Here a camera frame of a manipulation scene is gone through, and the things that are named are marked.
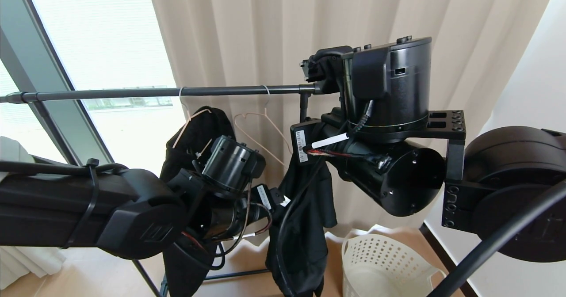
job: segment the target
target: laundry basket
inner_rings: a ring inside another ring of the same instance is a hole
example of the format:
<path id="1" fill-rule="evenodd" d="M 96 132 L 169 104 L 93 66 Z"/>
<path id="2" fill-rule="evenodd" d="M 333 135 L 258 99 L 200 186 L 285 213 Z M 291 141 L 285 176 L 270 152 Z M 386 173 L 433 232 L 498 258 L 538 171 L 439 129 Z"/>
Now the laundry basket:
<path id="1" fill-rule="evenodd" d="M 344 240 L 342 267 L 344 297 L 425 297 L 440 271 L 407 245 L 376 234 Z"/>

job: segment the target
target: clothing rail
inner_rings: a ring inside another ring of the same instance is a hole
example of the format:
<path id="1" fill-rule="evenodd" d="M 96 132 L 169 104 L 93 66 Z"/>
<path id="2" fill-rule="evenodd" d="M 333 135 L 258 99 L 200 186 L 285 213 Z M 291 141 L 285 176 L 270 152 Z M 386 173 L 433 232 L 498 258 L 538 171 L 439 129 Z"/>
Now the clothing rail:
<path id="1" fill-rule="evenodd" d="M 141 88 L 70 90 L 46 93 L 19 91 L 0 96 L 0 103 L 35 103 L 48 100 L 77 100 L 96 98 L 166 97 L 166 96 L 225 96 L 267 94 L 321 94 L 314 84 L 281 86 L 227 86 L 227 87 L 183 87 L 183 88 Z"/>

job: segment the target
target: black baseboard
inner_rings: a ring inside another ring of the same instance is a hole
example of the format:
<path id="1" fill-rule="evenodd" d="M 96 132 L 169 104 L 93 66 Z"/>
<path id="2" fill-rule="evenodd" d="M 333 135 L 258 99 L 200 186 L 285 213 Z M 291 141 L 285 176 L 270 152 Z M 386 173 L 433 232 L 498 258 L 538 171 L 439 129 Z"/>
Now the black baseboard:
<path id="1" fill-rule="evenodd" d="M 424 238 L 428 241 L 428 244 L 432 247 L 436 255 L 438 255 L 440 261 L 444 264 L 448 272 L 452 272 L 456 265 L 454 261 L 450 258 L 448 253 L 444 250 L 444 247 L 439 243 L 438 239 L 434 234 L 429 230 L 428 226 L 423 223 L 423 225 L 419 228 L 421 233 L 424 235 Z M 474 289 L 471 288 L 470 283 L 466 281 L 465 284 L 460 287 L 462 293 L 465 297 L 478 297 L 477 293 L 475 293 Z"/>

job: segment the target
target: window frame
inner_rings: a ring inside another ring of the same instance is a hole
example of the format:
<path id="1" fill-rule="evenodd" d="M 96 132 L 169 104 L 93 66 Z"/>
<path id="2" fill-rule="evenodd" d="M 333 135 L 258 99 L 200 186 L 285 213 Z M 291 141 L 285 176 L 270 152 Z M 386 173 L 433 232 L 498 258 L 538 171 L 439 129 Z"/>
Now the window frame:
<path id="1" fill-rule="evenodd" d="M 75 90 L 32 0 L 0 0 L 0 44 L 0 59 L 18 90 Z M 29 104 L 69 164 L 84 165 L 89 158 L 101 164 L 114 162 L 83 102 L 59 100 L 43 105 L 47 113 Z"/>

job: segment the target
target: robotic arm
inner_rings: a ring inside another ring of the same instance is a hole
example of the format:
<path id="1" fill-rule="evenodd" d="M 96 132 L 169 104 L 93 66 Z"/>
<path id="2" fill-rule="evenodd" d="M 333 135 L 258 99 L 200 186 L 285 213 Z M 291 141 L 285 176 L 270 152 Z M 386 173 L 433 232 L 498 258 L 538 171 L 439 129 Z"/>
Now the robotic arm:
<path id="1" fill-rule="evenodd" d="M 330 162 L 340 178 L 399 217 L 425 208 L 444 183 L 443 226 L 477 234 L 491 254 L 566 259 L 566 200 L 560 193 L 566 190 L 566 134 L 500 128 L 464 149 L 463 111 L 429 110 L 430 59 L 431 38 L 404 37 L 375 48 L 322 49 L 304 60 L 306 80 L 324 94 L 340 93 L 340 107 L 291 126 L 299 165 Z M 4 101 L 25 103 L 26 95 Z M 407 140 L 412 137 L 447 140 L 446 158 Z M 195 246 L 239 241 L 248 224 L 270 218 L 284 198 L 263 184 L 245 190 L 265 168 L 259 152 L 225 136 L 212 150 L 204 169 L 195 164 L 196 172 L 181 170 L 168 182 L 146 170 L 99 166 L 95 160 L 84 167 L 39 158 L 34 164 L 2 161 L 0 172 L 13 174 L 0 182 L 0 245 L 99 247 L 145 259 L 179 236 Z M 523 224 L 507 230 L 516 230 L 514 240 L 501 243 L 511 238 L 501 230 L 517 213 L 549 193 L 552 201 L 532 219 L 519 219 Z M 493 244 L 494 236 L 500 242 Z M 479 265 L 487 257 L 477 259 Z M 450 287 L 436 296 L 450 295 L 479 265 L 455 271 L 457 280 L 449 275 L 443 283 Z"/>

